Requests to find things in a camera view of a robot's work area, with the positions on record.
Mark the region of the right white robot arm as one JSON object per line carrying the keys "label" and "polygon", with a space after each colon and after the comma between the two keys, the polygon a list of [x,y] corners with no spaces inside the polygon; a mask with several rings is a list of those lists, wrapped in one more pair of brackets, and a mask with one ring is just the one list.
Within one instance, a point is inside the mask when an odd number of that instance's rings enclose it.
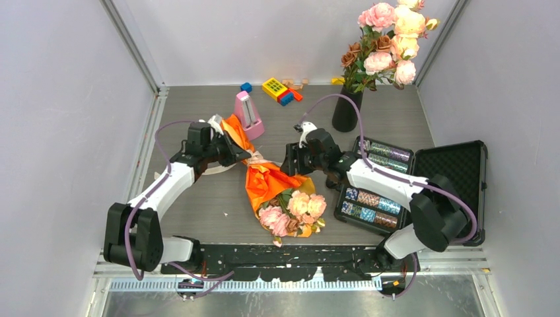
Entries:
{"label": "right white robot arm", "polygon": [[332,136],[311,122],[294,126],[300,133],[296,143],[286,146],[281,171],[289,176],[322,171],[328,180],[388,198],[410,212],[411,224],[385,238],[378,246],[378,265],[393,271],[403,259],[426,248],[443,252],[458,241],[472,210],[456,193],[448,178],[423,178],[380,166],[364,155],[341,151]]}

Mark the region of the orange flower bouquet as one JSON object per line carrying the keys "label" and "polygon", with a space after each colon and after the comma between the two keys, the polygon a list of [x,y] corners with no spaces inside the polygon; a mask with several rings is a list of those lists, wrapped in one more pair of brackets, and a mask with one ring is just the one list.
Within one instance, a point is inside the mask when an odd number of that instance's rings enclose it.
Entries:
{"label": "orange flower bouquet", "polygon": [[266,160],[242,129],[240,120],[231,115],[221,122],[223,131],[250,154],[246,166],[245,189],[256,219],[272,235],[272,243],[282,247],[282,238],[308,238],[326,225],[323,214],[327,203],[316,193],[311,178],[288,176],[278,163]]}

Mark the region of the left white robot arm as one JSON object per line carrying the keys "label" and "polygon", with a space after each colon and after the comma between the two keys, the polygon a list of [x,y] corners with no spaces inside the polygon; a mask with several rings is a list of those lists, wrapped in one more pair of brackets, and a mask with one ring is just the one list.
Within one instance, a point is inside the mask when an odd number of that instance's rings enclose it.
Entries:
{"label": "left white robot arm", "polygon": [[166,168],[149,187],[127,203],[114,203],[106,218],[103,256],[107,262],[131,268],[138,280],[158,266],[176,264],[186,273],[203,263],[201,244],[186,236],[163,237],[160,222],[176,199],[192,187],[212,163],[228,168],[251,154],[234,141],[214,115],[190,122],[187,137]]}

